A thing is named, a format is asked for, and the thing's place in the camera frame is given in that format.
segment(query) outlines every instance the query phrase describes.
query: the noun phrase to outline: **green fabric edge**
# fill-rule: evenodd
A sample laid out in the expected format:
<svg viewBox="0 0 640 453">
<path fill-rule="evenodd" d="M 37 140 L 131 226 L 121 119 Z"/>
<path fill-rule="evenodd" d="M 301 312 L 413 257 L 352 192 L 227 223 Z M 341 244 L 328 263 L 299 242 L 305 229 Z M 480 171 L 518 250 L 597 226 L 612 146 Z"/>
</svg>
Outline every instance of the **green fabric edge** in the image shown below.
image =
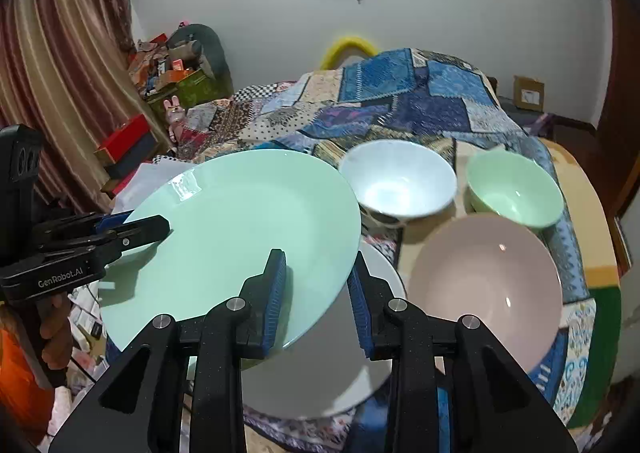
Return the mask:
<svg viewBox="0 0 640 453">
<path fill-rule="evenodd" d="M 611 375 L 618 355 L 622 297 L 618 287 L 590 289 L 596 300 L 596 319 L 591 335 L 589 366 L 584 379 L 580 400 L 567 427 L 589 425 L 609 389 Z"/>
</svg>

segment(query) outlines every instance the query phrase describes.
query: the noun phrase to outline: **green bowl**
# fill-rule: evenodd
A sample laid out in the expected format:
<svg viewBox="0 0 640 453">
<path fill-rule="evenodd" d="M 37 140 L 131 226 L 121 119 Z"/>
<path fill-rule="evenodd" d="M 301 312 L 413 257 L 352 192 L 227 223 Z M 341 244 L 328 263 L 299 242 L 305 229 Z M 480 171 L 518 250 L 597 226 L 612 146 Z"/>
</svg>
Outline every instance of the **green bowl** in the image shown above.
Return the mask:
<svg viewBox="0 0 640 453">
<path fill-rule="evenodd" d="M 539 231 L 562 216 L 564 198 L 549 173 L 531 159 L 504 150 L 471 157 L 466 167 L 471 204 Z"/>
</svg>

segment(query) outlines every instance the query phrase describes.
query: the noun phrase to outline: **human hand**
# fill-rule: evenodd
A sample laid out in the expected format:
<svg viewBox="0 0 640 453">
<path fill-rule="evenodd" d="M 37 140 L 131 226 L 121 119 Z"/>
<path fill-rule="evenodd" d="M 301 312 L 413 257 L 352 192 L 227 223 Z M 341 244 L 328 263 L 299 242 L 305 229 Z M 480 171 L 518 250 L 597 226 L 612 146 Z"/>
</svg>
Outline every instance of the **human hand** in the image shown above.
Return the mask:
<svg viewBox="0 0 640 453">
<path fill-rule="evenodd" d="M 42 351 L 42 359 L 51 370 L 65 368 L 71 360 L 73 337 L 68 316 L 71 312 L 71 302 L 65 294 L 56 294 L 50 298 L 53 310 L 40 325 L 40 335 L 47 340 Z M 0 329 L 7 330 L 17 336 L 17 327 L 11 309 L 0 306 Z"/>
</svg>

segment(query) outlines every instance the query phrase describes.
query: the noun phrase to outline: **yellow tube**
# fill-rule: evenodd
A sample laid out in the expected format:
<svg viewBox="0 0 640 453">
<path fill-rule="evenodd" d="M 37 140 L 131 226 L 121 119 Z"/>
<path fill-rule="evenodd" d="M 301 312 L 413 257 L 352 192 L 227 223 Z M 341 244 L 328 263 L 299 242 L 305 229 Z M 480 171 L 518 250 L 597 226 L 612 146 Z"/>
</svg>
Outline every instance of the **yellow tube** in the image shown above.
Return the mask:
<svg viewBox="0 0 640 453">
<path fill-rule="evenodd" d="M 324 55 L 320 64 L 320 70 L 331 70 L 338 62 L 340 54 L 348 48 L 355 48 L 363 52 L 367 57 L 373 57 L 380 51 L 365 39 L 356 36 L 345 36 L 338 39 Z"/>
</svg>

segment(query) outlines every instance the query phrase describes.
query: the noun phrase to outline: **mint green plate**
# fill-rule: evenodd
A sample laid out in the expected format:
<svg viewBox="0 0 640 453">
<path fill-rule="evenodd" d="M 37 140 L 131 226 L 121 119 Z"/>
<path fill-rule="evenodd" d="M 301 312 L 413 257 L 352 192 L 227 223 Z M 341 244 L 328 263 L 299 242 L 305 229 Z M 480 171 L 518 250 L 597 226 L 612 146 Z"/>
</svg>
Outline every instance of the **mint green plate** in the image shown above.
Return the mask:
<svg viewBox="0 0 640 453">
<path fill-rule="evenodd" d="M 478 153 L 466 166 L 471 204 L 539 231 L 555 224 L 564 198 L 551 175 L 531 159 L 501 149 Z"/>
<path fill-rule="evenodd" d="M 105 328 L 120 350 L 158 314 L 206 314 L 260 274 L 271 249 L 287 256 L 276 343 L 286 348 L 330 307 L 353 266 L 360 211 L 347 181 L 307 154 L 250 150 L 178 175 L 128 220 L 162 214 L 171 233 L 132 249 L 100 284 Z"/>
</svg>

